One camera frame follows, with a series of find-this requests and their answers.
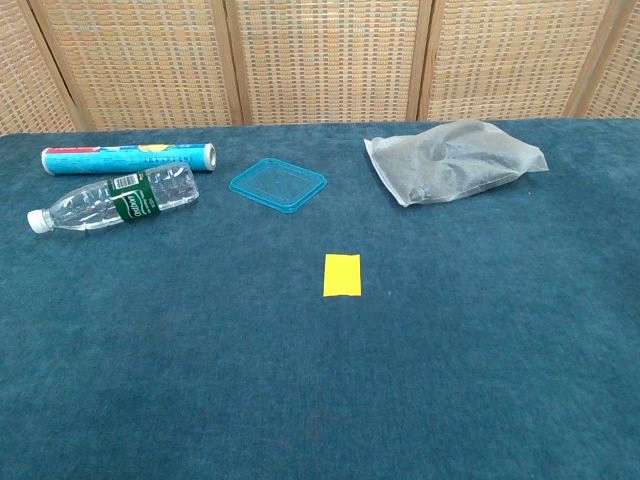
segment teal tablecloth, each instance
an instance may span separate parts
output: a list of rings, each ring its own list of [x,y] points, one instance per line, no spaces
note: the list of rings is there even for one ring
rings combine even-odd
[[[640,478],[640,121],[497,124],[551,170],[408,209],[362,139],[428,124],[0,139],[0,478]],[[27,225],[98,178],[46,146],[208,141],[195,205]],[[329,184],[229,191],[267,156]],[[322,297],[326,253],[362,297]]]

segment plastic bag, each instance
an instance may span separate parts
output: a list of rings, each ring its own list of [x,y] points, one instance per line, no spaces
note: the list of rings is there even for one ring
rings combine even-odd
[[[525,172],[549,170],[538,147],[478,120],[364,143],[382,183],[403,207],[450,202],[512,182]]]

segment plastic container lid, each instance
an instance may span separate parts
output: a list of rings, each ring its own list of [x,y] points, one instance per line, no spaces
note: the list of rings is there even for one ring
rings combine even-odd
[[[279,212],[293,213],[326,184],[319,173],[277,158],[265,158],[231,180],[229,188]]]

